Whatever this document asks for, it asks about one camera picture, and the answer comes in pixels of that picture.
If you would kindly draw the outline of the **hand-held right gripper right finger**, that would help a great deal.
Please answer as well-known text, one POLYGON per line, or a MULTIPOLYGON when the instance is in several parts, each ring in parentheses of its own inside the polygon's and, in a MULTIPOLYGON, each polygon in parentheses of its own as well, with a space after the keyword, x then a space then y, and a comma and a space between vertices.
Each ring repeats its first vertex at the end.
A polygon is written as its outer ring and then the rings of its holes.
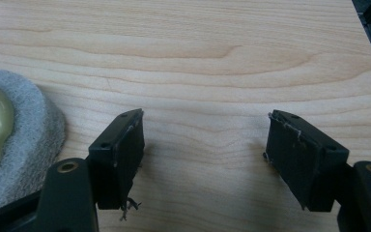
POLYGON ((264 158, 303 208, 331 210, 349 150, 300 116, 274 110, 264 158))

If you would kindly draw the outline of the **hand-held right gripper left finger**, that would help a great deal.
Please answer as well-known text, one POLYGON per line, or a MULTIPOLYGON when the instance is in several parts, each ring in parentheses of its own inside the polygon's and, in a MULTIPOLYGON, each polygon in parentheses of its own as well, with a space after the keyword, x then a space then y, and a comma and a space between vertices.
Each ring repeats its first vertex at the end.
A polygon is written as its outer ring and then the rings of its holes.
POLYGON ((89 146, 94 201, 100 210, 121 210, 120 220, 139 207, 128 195, 144 156, 143 115, 141 108, 118 115, 89 146))

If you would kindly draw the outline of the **grey felt coaster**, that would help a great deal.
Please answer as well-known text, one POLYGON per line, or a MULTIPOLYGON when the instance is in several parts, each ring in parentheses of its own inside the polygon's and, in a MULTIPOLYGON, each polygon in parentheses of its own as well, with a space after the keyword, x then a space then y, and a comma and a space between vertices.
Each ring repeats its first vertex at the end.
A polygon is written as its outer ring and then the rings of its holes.
POLYGON ((62 111, 26 77, 0 70, 0 90, 14 106, 14 129, 0 161, 0 208, 38 191, 65 140, 62 111))

